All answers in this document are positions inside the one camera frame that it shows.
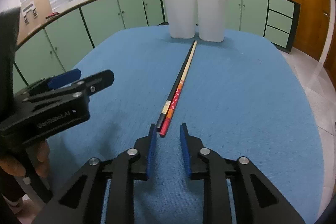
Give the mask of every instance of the metal screw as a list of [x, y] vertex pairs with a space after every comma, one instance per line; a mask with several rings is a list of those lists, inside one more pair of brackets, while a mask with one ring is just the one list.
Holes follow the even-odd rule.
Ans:
[[99, 163], [99, 159], [98, 158], [91, 158], [89, 159], [89, 164], [90, 165], [97, 165]]
[[241, 164], [248, 164], [250, 162], [250, 160], [246, 157], [241, 157], [241, 158], [239, 158], [239, 162]]
[[29, 185], [29, 184], [31, 183], [31, 181], [30, 181], [30, 177], [25, 177], [25, 178], [23, 178], [22, 180], [23, 180], [23, 182], [25, 183], [25, 185]]
[[209, 148], [201, 148], [199, 151], [202, 155], [209, 155], [210, 154], [210, 149]]
[[127, 154], [129, 154], [130, 156], [134, 156], [138, 153], [138, 150], [136, 150], [135, 148], [130, 148], [127, 150]]
[[82, 95], [82, 93], [79, 91], [79, 92], [75, 92], [72, 96], [73, 97], [80, 97]]

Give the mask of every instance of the human hand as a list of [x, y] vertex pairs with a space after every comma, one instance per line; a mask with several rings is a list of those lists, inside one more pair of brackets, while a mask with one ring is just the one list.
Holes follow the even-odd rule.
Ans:
[[[49, 173], [49, 153], [50, 149], [46, 141], [42, 141], [34, 146], [36, 158], [39, 164], [35, 171], [40, 177], [46, 178]], [[23, 177], [26, 169], [11, 155], [4, 155], [0, 158], [0, 167], [8, 174]]]

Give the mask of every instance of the blue table surface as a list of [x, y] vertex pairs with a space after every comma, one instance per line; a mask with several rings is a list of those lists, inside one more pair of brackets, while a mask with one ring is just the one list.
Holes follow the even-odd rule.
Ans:
[[[54, 191], [89, 158], [108, 160], [156, 123], [193, 39], [168, 26], [115, 33], [76, 66], [82, 77], [110, 69], [113, 85], [90, 97], [91, 118], [48, 139]], [[304, 90], [267, 39], [226, 31], [221, 43], [198, 39], [166, 138], [157, 138], [153, 178], [135, 182], [136, 223], [202, 223], [203, 182], [184, 172], [179, 126], [222, 157], [247, 156], [314, 223], [323, 155]]]

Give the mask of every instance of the gray floor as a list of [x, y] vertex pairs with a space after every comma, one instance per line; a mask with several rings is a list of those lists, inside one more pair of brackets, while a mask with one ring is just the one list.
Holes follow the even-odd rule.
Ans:
[[322, 64], [293, 48], [281, 52], [300, 81], [319, 129], [324, 160], [324, 185], [319, 215], [331, 200], [335, 185], [336, 92]]

